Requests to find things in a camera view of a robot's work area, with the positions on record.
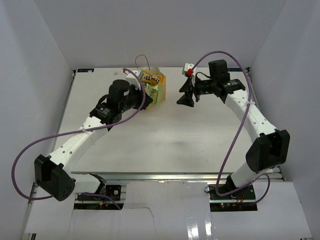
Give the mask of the green Himalaya sachet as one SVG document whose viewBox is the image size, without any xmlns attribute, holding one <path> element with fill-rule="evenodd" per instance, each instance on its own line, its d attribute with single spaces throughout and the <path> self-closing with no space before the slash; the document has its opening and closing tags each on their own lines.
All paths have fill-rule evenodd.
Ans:
<svg viewBox="0 0 320 240">
<path fill-rule="evenodd" d="M 161 103 L 161 89 L 158 85 L 145 85 L 146 93 L 153 99 L 152 104 L 158 105 Z"/>
</svg>

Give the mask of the yellow M&M candy pack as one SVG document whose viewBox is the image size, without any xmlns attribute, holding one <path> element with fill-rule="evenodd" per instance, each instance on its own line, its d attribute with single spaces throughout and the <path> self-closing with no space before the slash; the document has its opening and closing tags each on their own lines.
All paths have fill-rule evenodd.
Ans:
<svg viewBox="0 0 320 240">
<path fill-rule="evenodd" d="M 141 78 L 143 83 L 147 83 L 152 86 L 161 85 L 166 80 L 166 76 L 163 74 L 144 74 Z"/>
</svg>

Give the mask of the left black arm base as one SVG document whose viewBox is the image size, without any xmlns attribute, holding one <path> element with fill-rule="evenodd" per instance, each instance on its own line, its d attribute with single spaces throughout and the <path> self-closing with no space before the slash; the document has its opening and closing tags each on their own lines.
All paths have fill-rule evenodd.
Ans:
<svg viewBox="0 0 320 240">
<path fill-rule="evenodd" d="M 122 186 L 121 185 L 107 185 L 104 194 L 114 201 L 121 199 Z M 77 195 L 77 201 L 104 201 L 107 200 L 105 197 L 88 196 L 88 195 Z"/>
</svg>

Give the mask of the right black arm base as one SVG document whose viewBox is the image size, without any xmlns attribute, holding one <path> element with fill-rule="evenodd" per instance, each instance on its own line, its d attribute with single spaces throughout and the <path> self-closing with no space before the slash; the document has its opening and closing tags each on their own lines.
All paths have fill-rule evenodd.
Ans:
<svg viewBox="0 0 320 240">
<path fill-rule="evenodd" d="M 215 185 L 208 185 L 204 191 L 209 195 L 210 211 L 214 212 L 255 212 L 258 210 L 252 185 L 228 196 L 218 196 Z"/>
</svg>

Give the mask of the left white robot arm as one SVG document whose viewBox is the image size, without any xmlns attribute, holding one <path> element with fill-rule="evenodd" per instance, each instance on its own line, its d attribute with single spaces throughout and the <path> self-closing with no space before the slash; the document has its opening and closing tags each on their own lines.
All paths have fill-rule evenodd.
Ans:
<svg viewBox="0 0 320 240">
<path fill-rule="evenodd" d="M 146 109 L 151 102 L 152 98 L 143 93 L 138 80 L 114 80 L 108 94 L 98 100 L 79 132 L 48 156 L 40 154 L 34 160 L 36 184 L 60 202 L 67 199 L 78 184 L 70 173 L 84 153 L 121 121 L 123 113 Z"/>
</svg>

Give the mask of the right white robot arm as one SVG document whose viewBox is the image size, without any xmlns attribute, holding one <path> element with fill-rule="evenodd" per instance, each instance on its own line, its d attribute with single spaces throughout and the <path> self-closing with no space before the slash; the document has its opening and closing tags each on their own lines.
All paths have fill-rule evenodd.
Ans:
<svg viewBox="0 0 320 240">
<path fill-rule="evenodd" d="M 230 77 L 225 60 L 211 61 L 208 67 L 209 75 L 201 80 L 194 64 L 184 65 L 182 74 L 187 80 L 179 90 L 183 96 L 177 104 L 193 107 L 200 96 L 215 95 L 241 121 L 240 126 L 247 131 L 252 145 L 245 154 L 244 164 L 227 177 L 225 184 L 214 188 L 217 196 L 236 200 L 261 175 L 286 162 L 290 134 L 265 118 L 251 101 L 249 89 L 239 79 Z"/>
</svg>

